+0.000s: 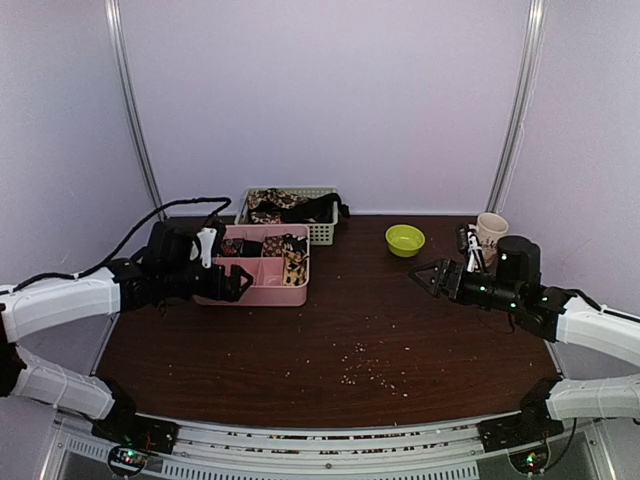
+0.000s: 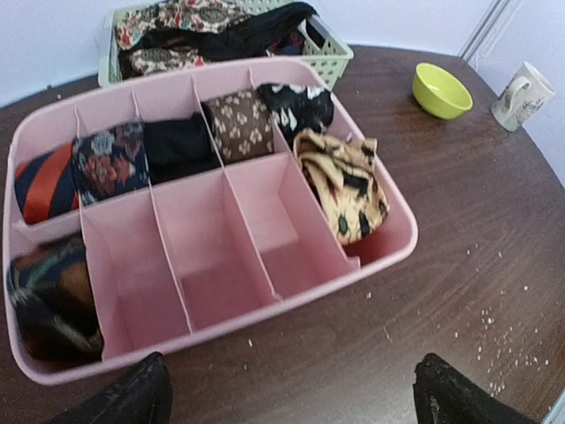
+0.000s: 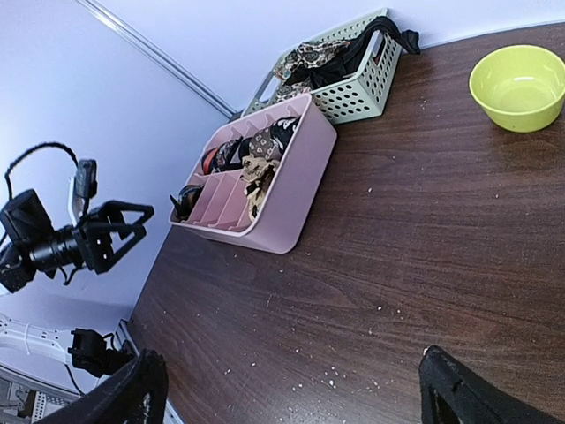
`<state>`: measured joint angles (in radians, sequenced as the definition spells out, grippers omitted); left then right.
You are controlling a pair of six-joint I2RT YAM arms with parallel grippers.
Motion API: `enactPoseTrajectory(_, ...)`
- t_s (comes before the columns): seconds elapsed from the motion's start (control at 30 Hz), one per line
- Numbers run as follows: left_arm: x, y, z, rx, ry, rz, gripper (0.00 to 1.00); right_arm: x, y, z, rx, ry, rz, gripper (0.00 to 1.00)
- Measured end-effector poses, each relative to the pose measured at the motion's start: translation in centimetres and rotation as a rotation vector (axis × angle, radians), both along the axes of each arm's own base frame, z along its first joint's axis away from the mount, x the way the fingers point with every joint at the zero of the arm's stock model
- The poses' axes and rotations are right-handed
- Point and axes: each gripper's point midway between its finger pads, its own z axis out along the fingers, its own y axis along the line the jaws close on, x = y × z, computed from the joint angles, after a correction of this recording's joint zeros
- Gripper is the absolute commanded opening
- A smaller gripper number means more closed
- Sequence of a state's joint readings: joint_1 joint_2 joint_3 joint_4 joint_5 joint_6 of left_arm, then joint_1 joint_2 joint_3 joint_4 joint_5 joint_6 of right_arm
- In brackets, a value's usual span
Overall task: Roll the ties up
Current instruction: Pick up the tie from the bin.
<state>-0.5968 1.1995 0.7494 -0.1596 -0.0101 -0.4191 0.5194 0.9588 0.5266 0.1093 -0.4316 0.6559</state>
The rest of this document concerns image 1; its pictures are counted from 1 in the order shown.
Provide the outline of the floral paisley tie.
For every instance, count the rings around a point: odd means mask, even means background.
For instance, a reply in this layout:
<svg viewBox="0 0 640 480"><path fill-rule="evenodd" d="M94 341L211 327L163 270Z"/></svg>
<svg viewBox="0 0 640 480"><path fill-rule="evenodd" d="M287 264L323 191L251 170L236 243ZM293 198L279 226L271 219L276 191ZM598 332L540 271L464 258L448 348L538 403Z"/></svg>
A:
<svg viewBox="0 0 640 480"><path fill-rule="evenodd" d="M250 224L281 224L283 213L309 201L278 188L251 190L247 195L247 220Z"/></svg>

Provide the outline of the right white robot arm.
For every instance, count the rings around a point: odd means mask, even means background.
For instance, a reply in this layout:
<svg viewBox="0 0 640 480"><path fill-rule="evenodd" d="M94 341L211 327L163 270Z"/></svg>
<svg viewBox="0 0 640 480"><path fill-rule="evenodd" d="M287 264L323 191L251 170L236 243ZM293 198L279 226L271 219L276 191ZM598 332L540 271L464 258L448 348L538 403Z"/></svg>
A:
<svg viewBox="0 0 640 480"><path fill-rule="evenodd" d="M494 272L470 271L451 259L410 270L433 297L506 313L511 323L551 343L589 348L631 365L639 363L639 318L612 310L579 289L541 282L540 247L509 235L497 243ZM521 400L512 430L530 442L556 423L579 418L639 418L639 377L543 379Z"/></svg>

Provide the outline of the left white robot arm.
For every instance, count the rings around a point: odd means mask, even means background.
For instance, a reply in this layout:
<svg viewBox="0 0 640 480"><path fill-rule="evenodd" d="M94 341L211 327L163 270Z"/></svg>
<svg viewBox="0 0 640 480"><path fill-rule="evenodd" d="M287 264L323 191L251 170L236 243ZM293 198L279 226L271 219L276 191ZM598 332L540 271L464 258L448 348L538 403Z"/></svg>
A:
<svg viewBox="0 0 640 480"><path fill-rule="evenodd" d="M123 444L144 435L132 398L113 380L44 360L20 339L76 320L161 306L170 298L237 302L253 283L244 268L215 262L225 225L197 232L156 223L146 246L129 258L109 257L76 274L46 273L1 293L1 394L24 396L78 413Z"/></svg>

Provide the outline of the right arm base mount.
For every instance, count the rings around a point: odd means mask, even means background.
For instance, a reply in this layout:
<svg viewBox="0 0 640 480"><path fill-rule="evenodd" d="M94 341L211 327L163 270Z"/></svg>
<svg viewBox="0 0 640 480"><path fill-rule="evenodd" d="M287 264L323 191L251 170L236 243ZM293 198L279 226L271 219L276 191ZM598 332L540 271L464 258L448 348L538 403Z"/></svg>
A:
<svg viewBox="0 0 640 480"><path fill-rule="evenodd" d="M486 453L511 449L564 432L562 421L547 417L536 419L532 414L515 413L496 417L477 424L479 438Z"/></svg>

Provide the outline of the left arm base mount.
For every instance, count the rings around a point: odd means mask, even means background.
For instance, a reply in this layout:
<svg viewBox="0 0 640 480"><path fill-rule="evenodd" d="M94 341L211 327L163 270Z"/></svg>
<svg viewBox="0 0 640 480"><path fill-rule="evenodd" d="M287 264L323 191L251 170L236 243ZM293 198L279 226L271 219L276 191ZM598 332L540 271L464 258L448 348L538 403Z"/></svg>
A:
<svg viewBox="0 0 640 480"><path fill-rule="evenodd" d="M91 420L91 424L93 436L145 453L172 454L179 433L175 422L140 415L124 430L107 420Z"/></svg>

